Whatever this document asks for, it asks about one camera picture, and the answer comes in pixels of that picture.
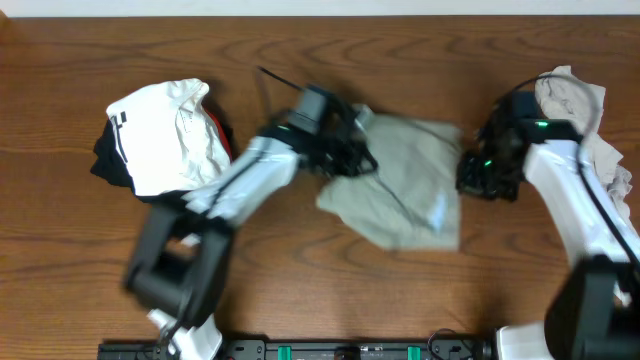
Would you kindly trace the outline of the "khaki green shorts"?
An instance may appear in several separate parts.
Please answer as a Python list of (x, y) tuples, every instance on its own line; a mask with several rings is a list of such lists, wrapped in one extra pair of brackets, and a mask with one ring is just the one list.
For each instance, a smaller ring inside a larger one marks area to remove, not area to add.
[(334, 178), (316, 206), (383, 249), (458, 250), (455, 180), (462, 131), (450, 123), (372, 111), (365, 113), (363, 128), (378, 169)]

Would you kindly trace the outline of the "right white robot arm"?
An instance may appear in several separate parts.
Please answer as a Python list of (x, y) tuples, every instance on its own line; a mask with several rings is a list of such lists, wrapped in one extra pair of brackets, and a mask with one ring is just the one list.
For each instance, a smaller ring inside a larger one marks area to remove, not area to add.
[(568, 120), (545, 119), (535, 96), (500, 98), (456, 171), (459, 192), (514, 201), (531, 184), (560, 235), (571, 272), (543, 320), (497, 330), (494, 359), (636, 359), (639, 238), (619, 216)]

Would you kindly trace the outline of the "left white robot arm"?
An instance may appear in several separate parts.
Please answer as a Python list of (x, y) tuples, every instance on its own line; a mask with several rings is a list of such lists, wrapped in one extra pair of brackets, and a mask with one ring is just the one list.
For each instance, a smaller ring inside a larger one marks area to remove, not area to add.
[(213, 314), (235, 232), (299, 170), (327, 177), (376, 171), (364, 130), (371, 114), (308, 85), (294, 107), (270, 116), (218, 179), (151, 206), (124, 276), (125, 290), (159, 323), (158, 338), (140, 358), (215, 358), (222, 336)]

